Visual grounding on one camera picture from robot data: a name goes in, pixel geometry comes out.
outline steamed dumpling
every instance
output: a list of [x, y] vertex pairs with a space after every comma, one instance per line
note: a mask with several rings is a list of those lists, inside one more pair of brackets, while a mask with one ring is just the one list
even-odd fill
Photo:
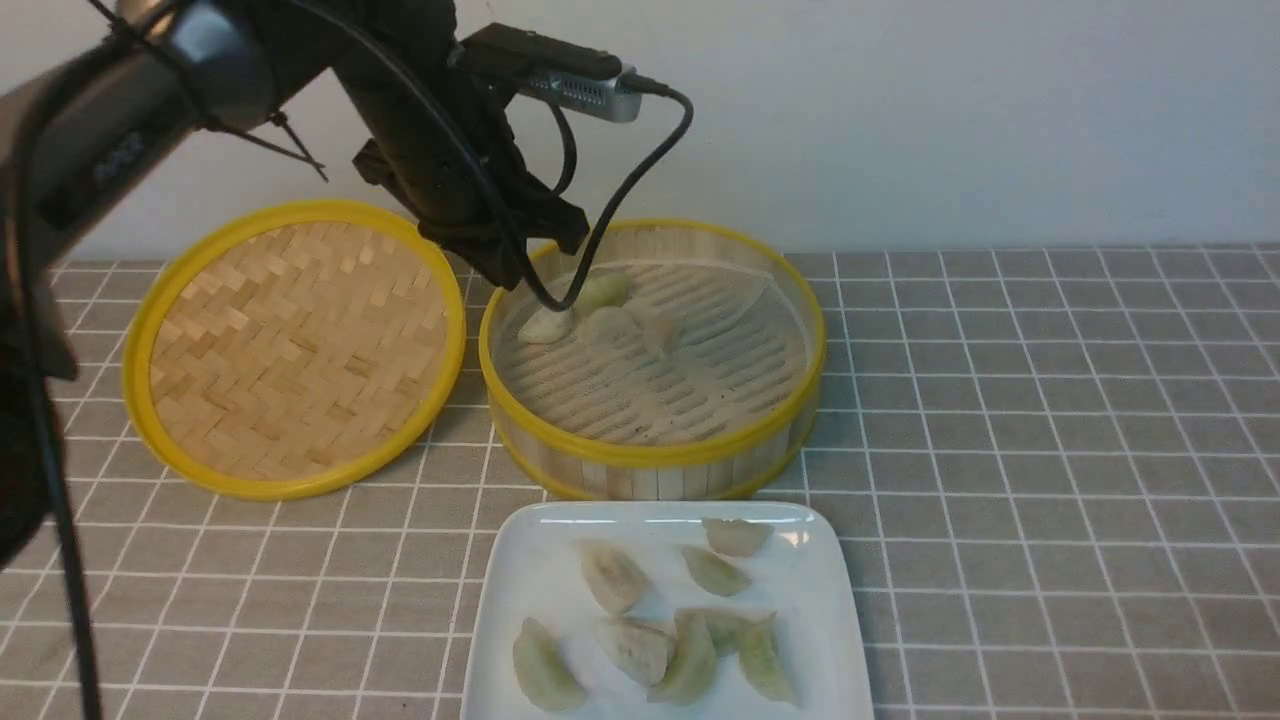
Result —
[[676, 653], [676, 641], [671, 635], [625, 618], [596, 623], [595, 642], [618, 670], [644, 687], [662, 680]]
[[571, 332], [573, 332], [572, 313], [556, 313], [548, 307], [539, 307], [520, 328], [516, 337], [520, 342], [530, 345], [550, 345], [559, 342]]
[[538, 620], [525, 620], [511, 657], [516, 682], [529, 702], [548, 712], [573, 710], [586, 702], [586, 691], [573, 679], [556, 639]]
[[712, 634], [712, 644], [716, 646], [716, 655], [727, 657], [737, 652], [739, 639], [742, 630], [751, 625], [751, 621], [730, 610], [719, 607], [686, 607], [676, 611], [676, 624], [684, 618], [698, 615], [707, 623], [707, 632]]
[[755, 555], [773, 534], [773, 525], [749, 520], [703, 518], [703, 528], [707, 530], [707, 544], [730, 557]]
[[718, 667], [707, 623], [700, 615], [685, 616], [676, 621], [676, 656], [662, 682], [649, 691], [649, 702], [692, 705], [710, 689]]
[[579, 319], [590, 318], [600, 307], [622, 305], [631, 292], [631, 278], [622, 272], [591, 273], [573, 301], [573, 314]]
[[742, 676], [760, 697], [800, 707], [796, 691], [778, 657], [776, 624], [777, 614], [773, 614], [744, 630], [737, 647], [737, 661], [742, 667]]
[[630, 555], [604, 542], [582, 548], [582, 578], [609, 615], [626, 615], [649, 592], [649, 577]]
[[714, 552], [700, 547], [681, 548], [689, 577], [704, 591], [721, 597], [732, 597], [751, 585], [751, 578], [722, 560]]

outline robotic arm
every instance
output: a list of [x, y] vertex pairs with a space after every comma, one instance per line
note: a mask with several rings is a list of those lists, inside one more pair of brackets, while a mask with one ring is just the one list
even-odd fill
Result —
[[[333, 69], [372, 138], [355, 158], [425, 238], [497, 286], [527, 282], [548, 307], [568, 309], [595, 246], [626, 193], [687, 131], [690, 101], [608, 53], [492, 24], [456, 38], [453, 0], [120, 0], [106, 41], [0, 97], [0, 568], [52, 512], [84, 688], [100, 717], [92, 635], [61, 441], [45, 377], [74, 378], [76, 361], [45, 281], [46, 268], [189, 133], [284, 126], [279, 108]], [[534, 177], [506, 106], [516, 94], [545, 101], [566, 147], [557, 186]], [[630, 122], [641, 96], [678, 101], [675, 132], [627, 176], [590, 229], [559, 193], [576, 150], [561, 108]], [[529, 238], [581, 252], [563, 299], [534, 272]]]

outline black cable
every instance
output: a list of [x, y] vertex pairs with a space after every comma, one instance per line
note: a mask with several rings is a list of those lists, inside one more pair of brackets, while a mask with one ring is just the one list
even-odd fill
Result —
[[72, 637], [76, 641], [76, 667], [79, 673], [81, 705], [86, 720], [101, 720], [102, 702], [99, 689], [93, 628], [90, 620], [88, 592], [84, 588], [84, 565], [76, 534], [74, 509], [64, 478], [63, 454], [58, 439], [58, 419], [45, 373], [41, 369], [40, 328], [36, 322], [35, 283], [42, 268], [28, 252], [26, 238], [31, 224], [32, 163], [40, 137], [50, 122], [65, 109], [101, 72], [128, 51], [131, 42], [119, 36], [63, 67], [45, 85], [23, 113], [13, 136], [13, 155], [5, 179], [4, 237], [5, 270], [14, 310], [19, 315], [22, 352], [26, 359], [27, 401], [32, 418], [33, 436], [40, 469], [49, 492], [50, 511], [58, 528], [61, 548], [63, 579], [67, 585], [67, 605], [70, 611]]
[[511, 214], [511, 208], [503, 199], [502, 192], [498, 191], [497, 183], [494, 183], [493, 177], [489, 176], [489, 170], [484, 168], [480, 161], [479, 155], [471, 143], [458, 129], [457, 124], [449, 117], [448, 111], [440, 105], [440, 102], [431, 95], [431, 92], [422, 86], [421, 81], [413, 76], [413, 72], [404, 65], [390, 50], [388, 50], [381, 42], [374, 36], [365, 32], [364, 28], [355, 24], [352, 20], [334, 13], [329, 8], [315, 4], [312, 0], [284, 0], [289, 5], [305, 10], [316, 18], [320, 18], [334, 28], [342, 31], [348, 37], [358, 42], [365, 50], [378, 58], [383, 65], [387, 67], [396, 79], [404, 86], [413, 99], [419, 101], [431, 120], [435, 122], [440, 129], [444, 132], [453, 146], [454, 152], [462, 161], [471, 179], [476, 183], [476, 190], [480, 192], [481, 200], [489, 206], [489, 211], [493, 213], [494, 223], [498, 225], [498, 233], [502, 241], [515, 255], [516, 263], [520, 265], [521, 274], [525, 282], [529, 283], [530, 292], [538, 299], [545, 307], [563, 313], [573, 306], [573, 301], [577, 300], [577, 293], [582, 290], [582, 283], [586, 282], [588, 270], [591, 268], [591, 260], [595, 258], [595, 251], [599, 249], [600, 238], [604, 237], [604, 232], [609, 227], [609, 222], [613, 219], [613, 214], [617, 211], [618, 205], [626, 199], [631, 188], [635, 187], [640, 178], [653, 168], [658, 160], [671, 151], [672, 147], [689, 132], [689, 126], [694, 122], [694, 104], [680, 92], [654, 82], [648, 78], [630, 77], [627, 78], [627, 86], [637, 92], [644, 92], [648, 95], [657, 95], [660, 97], [672, 99], [685, 109], [685, 117], [680, 120], [680, 124], [675, 131], [667, 136], [662, 143], [658, 145], [644, 160], [627, 177], [622, 181], [622, 184], [613, 192], [609, 201], [604, 205], [604, 210], [600, 213], [600, 218], [596, 220], [595, 227], [591, 229], [591, 234], [588, 237], [585, 246], [582, 249], [582, 260], [577, 265], [577, 270], [573, 273], [573, 279], [570, 282], [568, 292], [564, 297], [557, 300], [552, 297], [547, 286], [543, 284], [541, 278], [538, 277], [538, 269], [534, 268], [532, 260], [529, 259], [529, 250], [524, 245], [524, 240], [520, 237], [520, 232], [516, 228], [516, 220]]
[[573, 127], [568, 124], [564, 110], [553, 102], [547, 104], [556, 118], [556, 129], [561, 133], [561, 147], [564, 149], [564, 159], [561, 161], [561, 177], [556, 181], [552, 192], [563, 195], [568, 186], [573, 184], [573, 174], [577, 173], [577, 140], [573, 138]]
[[204, 104], [200, 100], [200, 96], [196, 92], [195, 85], [192, 85], [191, 79], [187, 77], [187, 72], [178, 64], [178, 61], [174, 60], [168, 53], [156, 47], [150, 40], [147, 40], [147, 35], [150, 35], [151, 31], [157, 24], [160, 24], [161, 20], [164, 20], [165, 18], [177, 17], [178, 12], [184, 10], [186, 6], [195, 4], [196, 0], [161, 0], [161, 3], [159, 3], [155, 6], [155, 9], [151, 10], [151, 15], [147, 18], [147, 22], [145, 22], [140, 27], [133, 27], [124, 18], [116, 15], [101, 0], [87, 0], [87, 1], [90, 5], [93, 6], [95, 10], [97, 10], [100, 15], [106, 18], [106, 22], [111, 27], [111, 32], [114, 35], [129, 38], [129, 41], [146, 50], [157, 63], [160, 63], [161, 65], [164, 65], [165, 69], [173, 73], [174, 79], [178, 82], [178, 87], [182, 88], [183, 97], [186, 97], [187, 104], [192, 108], [192, 110], [195, 110], [196, 114], [200, 115], [201, 126], [205, 129], [238, 137], [239, 140], [262, 147], [264, 150], [270, 150], [271, 152], [275, 152], [278, 155], [284, 155], [285, 158], [289, 158], [292, 160], [307, 164], [312, 169], [315, 169], [315, 172], [320, 173], [320, 177], [324, 178], [325, 182], [329, 182], [329, 178], [324, 174], [324, 168], [325, 168], [324, 164], [316, 161], [316, 159], [311, 156], [311, 152], [308, 152], [306, 146], [302, 145], [302, 141], [297, 137], [297, 135], [292, 131], [292, 128], [285, 127], [284, 131], [285, 133], [288, 133], [289, 138], [293, 140], [294, 145], [298, 146], [298, 149], [301, 149], [301, 152], [293, 152], [291, 150], [285, 150], [284, 147], [280, 147], [274, 142], [262, 140], [261, 137], [257, 137], [242, 129], [224, 124], [212, 113], [210, 113], [207, 108], [204, 106]]

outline dumpling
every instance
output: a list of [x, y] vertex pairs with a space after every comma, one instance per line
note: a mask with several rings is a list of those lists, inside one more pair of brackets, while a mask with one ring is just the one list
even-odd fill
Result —
[[632, 307], [634, 302], [623, 310], [628, 310], [640, 328], [640, 343], [645, 352], [657, 360], [666, 360], [676, 350], [680, 342], [681, 324], [668, 314], [658, 310], [643, 310]]
[[685, 556], [689, 577], [712, 594], [731, 597], [751, 585], [751, 578], [746, 573], [730, 565], [714, 552], [685, 546], [681, 553]]
[[600, 307], [582, 320], [581, 337], [591, 345], [616, 345], [639, 334], [640, 325], [622, 307]]
[[796, 691], [778, 657], [776, 624], [777, 614], [773, 614], [744, 630], [737, 647], [737, 662], [742, 676], [760, 697], [800, 707]]
[[631, 278], [622, 272], [591, 273], [582, 283], [582, 290], [573, 301], [573, 314], [586, 319], [600, 307], [608, 305], [622, 305], [631, 292]]
[[737, 644], [742, 630], [751, 625], [751, 621], [741, 615], [718, 607], [686, 607], [676, 612], [676, 624], [682, 619], [698, 615], [707, 623], [707, 632], [712, 635], [712, 644], [716, 646], [716, 655], [727, 657], [737, 652]]
[[556, 639], [529, 618], [511, 648], [516, 682], [529, 702], [548, 712], [573, 710], [586, 702], [586, 691], [561, 659]]
[[698, 702], [719, 669], [719, 656], [700, 615], [689, 615], [676, 621], [676, 656], [667, 666], [662, 682], [649, 691], [649, 702], [692, 705]]
[[703, 528], [707, 530], [707, 544], [730, 557], [755, 555], [773, 534], [773, 525], [748, 520], [703, 518]]
[[626, 552], [605, 542], [582, 547], [582, 578], [609, 615], [626, 615], [649, 592], [649, 575]]
[[676, 641], [667, 633], [620, 618], [596, 623], [595, 642], [618, 670], [644, 687], [662, 680], [676, 653]]
[[550, 345], [563, 340], [571, 332], [573, 332], [572, 313], [556, 313], [548, 307], [539, 307], [520, 328], [516, 337], [520, 342], [530, 345]]

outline bamboo steamer lid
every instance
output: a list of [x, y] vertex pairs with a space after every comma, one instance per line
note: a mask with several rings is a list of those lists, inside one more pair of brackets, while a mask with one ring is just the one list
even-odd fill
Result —
[[461, 370], [465, 322], [448, 261], [407, 220], [347, 201], [274, 208], [160, 278], [129, 334], [125, 402], [196, 484], [314, 496], [426, 430]]

